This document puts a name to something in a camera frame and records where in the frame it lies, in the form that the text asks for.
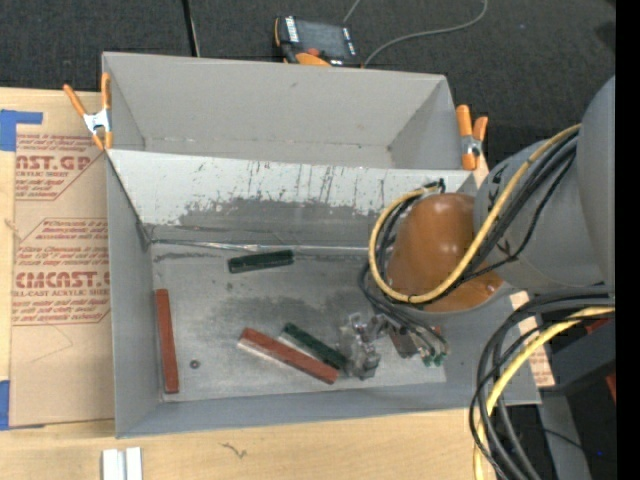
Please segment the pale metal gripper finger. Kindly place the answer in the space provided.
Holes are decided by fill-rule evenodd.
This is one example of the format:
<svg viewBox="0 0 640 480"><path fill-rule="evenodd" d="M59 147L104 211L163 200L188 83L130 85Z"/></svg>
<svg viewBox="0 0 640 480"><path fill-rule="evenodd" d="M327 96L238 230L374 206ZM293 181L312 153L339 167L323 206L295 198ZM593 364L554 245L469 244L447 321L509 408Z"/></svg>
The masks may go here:
<svg viewBox="0 0 640 480"><path fill-rule="evenodd" d="M367 325L361 321L360 313L352 313L341 327L342 354L369 354L372 345L368 341Z"/></svg>
<svg viewBox="0 0 640 480"><path fill-rule="evenodd" d="M360 380L375 376L381 356L374 344L355 342L350 358L350 374Z"/></svg>

